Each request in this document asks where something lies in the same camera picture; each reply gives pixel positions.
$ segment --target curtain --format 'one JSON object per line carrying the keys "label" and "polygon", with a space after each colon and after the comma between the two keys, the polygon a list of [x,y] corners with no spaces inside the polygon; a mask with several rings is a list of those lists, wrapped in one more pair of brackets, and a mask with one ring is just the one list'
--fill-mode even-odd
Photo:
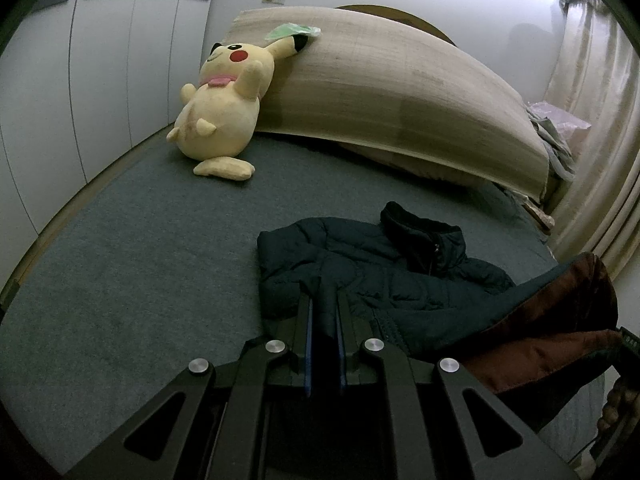
{"label": "curtain", "polygon": [[548,206],[558,260],[593,251],[612,277],[640,242],[640,59],[601,0],[561,0],[566,29],[545,100],[591,123],[575,180]]}

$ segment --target plush toy head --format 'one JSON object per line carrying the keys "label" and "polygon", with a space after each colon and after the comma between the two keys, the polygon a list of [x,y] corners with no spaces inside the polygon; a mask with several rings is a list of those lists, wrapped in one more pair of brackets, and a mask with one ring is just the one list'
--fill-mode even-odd
{"label": "plush toy head", "polygon": [[274,61],[293,56],[305,45],[308,37],[301,34],[282,38],[262,48],[248,43],[234,43],[228,46],[216,43],[211,54],[200,69],[199,86],[209,83],[215,84],[216,80],[224,80],[226,76],[234,80],[237,78],[247,63],[260,61],[262,64],[262,80],[258,95],[264,96],[271,78],[273,78]]}

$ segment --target metal screw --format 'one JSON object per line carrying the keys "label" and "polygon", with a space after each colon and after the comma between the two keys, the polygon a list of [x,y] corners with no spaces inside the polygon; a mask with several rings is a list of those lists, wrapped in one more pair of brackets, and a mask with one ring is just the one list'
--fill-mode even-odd
{"label": "metal screw", "polygon": [[460,370],[460,363],[451,357],[445,357],[440,361],[440,368],[445,372],[452,374],[453,372]]}
{"label": "metal screw", "polygon": [[194,375],[202,375],[209,370],[209,361],[198,357],[189,363],[189,371]]}
{"label": "metal screw", "polygon": [[377,337],[372,337],[364,342],[364,348],[372,352],[380,352],[385,347],[384,341]]}
{"label": "metal screw", "polygon": [[272,354],[279,354],[287,347],[287,345],[285,345],[284,342],[280,341],[279,339],[272,339],[267,344],[265,344],[264,347],[267,349],[267,352],[271,352]]}

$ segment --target pink collar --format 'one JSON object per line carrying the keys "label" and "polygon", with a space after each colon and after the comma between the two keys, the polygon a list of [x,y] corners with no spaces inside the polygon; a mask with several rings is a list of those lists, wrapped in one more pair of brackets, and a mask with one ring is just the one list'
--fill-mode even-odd
{"label": "pink collar", "polygon": [[232,81],[238,79],[238,76],[231,74],[216,74],[215,76],[200,82],[200,86],[207,84],[210,87],[225,87]]}

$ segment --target brown headboard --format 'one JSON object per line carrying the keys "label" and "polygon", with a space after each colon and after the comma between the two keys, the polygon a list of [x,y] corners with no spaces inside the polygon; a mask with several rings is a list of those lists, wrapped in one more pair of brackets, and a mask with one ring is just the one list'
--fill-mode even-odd
{"label": "brown headboard", "polygon": [[404,23],[405,25],[409,25],[410,27],[417,28],[418,30],[423,30],[424,32],[428,32],[432,36],[436,38],[440,38],[447,43],[456,46],[453,41],[449,39],[449,37],[442,32],[439,28],[434,27],[429,22],[425,22],[423,19],[418,18],[408,12],[404,12],[404,10],[393,9],[392,7],[385,7],[380,5],[345,5],[338,7],[338,9],[345,10],[354,10],[355,12],[363,12],[364,14],[373,14],[374,16],[380,16],[380,18],[386,18],[388,20],[393,20],[394,22]]}

